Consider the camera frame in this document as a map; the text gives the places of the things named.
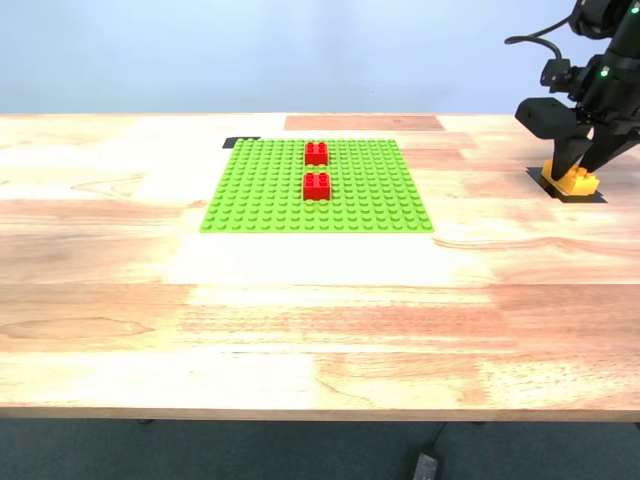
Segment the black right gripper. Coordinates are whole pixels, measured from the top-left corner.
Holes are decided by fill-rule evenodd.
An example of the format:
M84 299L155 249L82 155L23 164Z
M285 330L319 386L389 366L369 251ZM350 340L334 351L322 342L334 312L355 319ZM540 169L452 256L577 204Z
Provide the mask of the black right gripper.
M562 179L583 155L581 167L594 173L639 144L638 89L592 91L578 106L598 126L592 143L590 125L555 98L528 98L516 109L515 118L535 137L554 142L552 179Z

